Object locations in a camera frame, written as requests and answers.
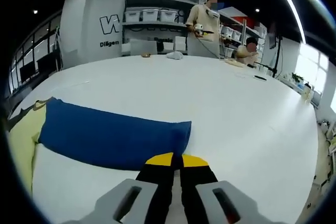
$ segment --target man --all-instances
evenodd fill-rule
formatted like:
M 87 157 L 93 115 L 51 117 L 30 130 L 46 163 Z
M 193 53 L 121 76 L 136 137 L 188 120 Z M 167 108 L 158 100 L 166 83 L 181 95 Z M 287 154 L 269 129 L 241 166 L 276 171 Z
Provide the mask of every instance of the man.
M 211 57 L 219 57 L 219 40 L 225 44 L 228 42 L 226 38 L 220 38 L 219 36 L 219 13 L 211 10 L 211 6 L 215 3 L 217 3 L 217 0 L 206 0 L 205 4 L 194 5 L 190 10 L 185 23 L 190 32 L 187 39 L 189 55 L 208 57 L 212 54 Z M 213 34 L 204 33 L 200 35 L 195 30 L 196 24 L 203 25 L 204 31 L 212 31 Z
M 246 46 L 239 46 L 237 49 L 237 53 L 236 53 L 236 58 L 237 61 L 243 63 L 243 64 L 250 64 L 252 66 L 255 65 L 254 62 L 257 61 L 257 45 L 258 45 L 258 41 L 253 38 L 253 37 L 249 37 L 246 39 Z

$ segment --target white table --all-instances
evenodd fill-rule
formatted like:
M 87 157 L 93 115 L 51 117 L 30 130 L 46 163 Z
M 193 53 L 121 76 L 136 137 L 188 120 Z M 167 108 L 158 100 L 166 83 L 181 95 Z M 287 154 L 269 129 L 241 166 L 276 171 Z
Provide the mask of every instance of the white table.
M 315 112 L 286 85 L 255 74 L 203 57 L 115 58 L 54 74 L 14 114 L 53 96 L 146 119 L 191 120 L 186 153 L 208 161 L 217 179 L 253 199 L 261 215 L 295 223 L 317 162 Z

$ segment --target stand pole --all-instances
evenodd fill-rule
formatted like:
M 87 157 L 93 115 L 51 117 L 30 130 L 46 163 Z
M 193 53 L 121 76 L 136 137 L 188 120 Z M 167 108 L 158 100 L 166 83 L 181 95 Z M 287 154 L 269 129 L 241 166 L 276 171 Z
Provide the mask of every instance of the stand pole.
M 280 56 L 280 47 L 281 47 L 281 40 L 282 40 L 282 37 L 279 36 L 279 43 L 278 43 L 278 52 L 277 52 L 277 59 L 275 61 L 275 66 L 273 68 L 273 78 L 275 77 L 276 73 L 277 73 L 277 68 L 278 68 L 278 62 L 279 62 L 279 56 Z

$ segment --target blue pillow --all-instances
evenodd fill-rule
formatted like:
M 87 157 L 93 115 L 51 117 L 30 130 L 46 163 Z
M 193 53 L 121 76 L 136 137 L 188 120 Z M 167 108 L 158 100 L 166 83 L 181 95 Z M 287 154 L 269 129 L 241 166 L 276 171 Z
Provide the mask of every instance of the blue pillow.
M 191 122 L 167 123 L 47 102 L 39 142 L 83 163 L 122 170 L 140 170 L 155 155 L 182 155 Z

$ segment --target floor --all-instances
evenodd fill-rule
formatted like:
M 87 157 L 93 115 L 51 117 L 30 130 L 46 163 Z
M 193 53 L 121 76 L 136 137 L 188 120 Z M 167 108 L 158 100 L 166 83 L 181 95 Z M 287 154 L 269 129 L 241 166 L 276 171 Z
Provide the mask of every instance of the floor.
M 323 196 L 328 192 L 330 183 L 325 183 L 322 188 L 321 184 L 328 179 L 328 173 L 331 172 L 331 158 L 328 157 L 328 147 L 329 144 L 326 141 L 325 135 L 322 133 L 320 127 L 318 126 L 318 157 L 316 164 L 316 178 L 312 184 L 310 194 L 308 196 L 306 205 L 304 206 L 302 213 L 297 220 L 296 224 L 305 223 L 309 216 L 314 212 L 314 209 L 323 198 Z

